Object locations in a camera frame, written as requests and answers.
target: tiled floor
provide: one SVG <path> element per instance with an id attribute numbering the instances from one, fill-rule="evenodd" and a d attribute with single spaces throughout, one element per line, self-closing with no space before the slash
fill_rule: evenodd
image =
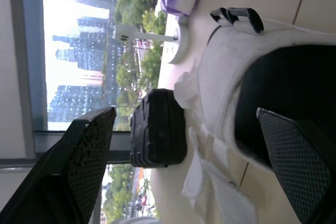
<path id="1" fill-rule="evenodd" d="M 189 20 L 190 48 L 177 65 L 165 63 L 163 57 L 159 87 L 173 89 L 180 75 L 189 71 L 195 60 L 201 59 L 208 38 L 217 26 L 209 12 L 219 7 L 251 7 L 261 17 L 336 33 L 334 0 L 199 0 Z M 188 116 L 187 124 L 192 124 Z M 152 173 L 152 188 L 163 223 L 195 223 L 188 201 L 181 196 L 191 158 L 192 152 L 189 152 L 181 166 L 154 170 Z M 237 157 L 232 160 L 232 173 L 239 180 L 243 177 L 246 162 Z M 267 174 L 249 164 L 241 186 L 242 191 L 258 206 L 259 223 L 300 223 L 273 174 Z M 217 222 L 221 223 L 218 213 L 213 214 Z"/>

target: building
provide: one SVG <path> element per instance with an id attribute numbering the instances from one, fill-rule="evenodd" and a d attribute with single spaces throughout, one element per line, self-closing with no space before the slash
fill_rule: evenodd
<path id="1" fill-rule="evenodd" d="M 92 71 L 102 71 L 104 57 L 107 51 L 107 34 L 81 32 L 79 37 L 56 36 L 54 41 L 62 41 L 70 44 L 69 51 L 58 50 L 56 57 L 62 60 L 77 62 L 78 68 Z"/>
<path id="2" fill-rule="evenodd" d="M 58 60 L 66 60 L 70 62 L 76 61 L 73 49 L 57 49 L 55 55 Z"/>
<path id="3" fill-rule="evenodd" d="M 107 224 L 107 217 L 104 211 L 100 212 L 100 224 Z"/>
<path id="4" fill-rule="evenodd" d="M 109 28 L 108 20 L 103 18 L 81 17 L 77 20 L 77 24 L 79 27 L 102 28 L 103 31 Z"/>
<path id="5" fill-rule="evenodd" d="M 71 122 L 73 119 L 106 107 L 102 87 L 60 85 L 48 106 L 48 122 Z"/>

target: white cloth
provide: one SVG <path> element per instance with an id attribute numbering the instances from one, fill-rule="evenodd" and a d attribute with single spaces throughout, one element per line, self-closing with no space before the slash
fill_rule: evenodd
<path id="1" fill-rule="evenodd" d="M 182 195 L 189 198 L 192 207 L 197 213 L 201 223 L 207 221 L 209 193 L 206 183 L 211 183 L 215 192 L 223 223 L 226 224 L 256 224 L 258 222 L 257 210 L 254 204 L 238 189 L 234 180 L 222 173 L 213 163 L 204 159 L 205 153 L 211 148 L 210 145 L 202 151 L 198 142 L 198 133 L 193 127 L 189 130 L 189 138 L 194 145 L 194 157 L 188 171 Z M 222 142 L 216 147 L 224 151 L 221 156 L 226 157 L 226 148 Z M 228 169 L 228 160 L 223 164 Z"/>

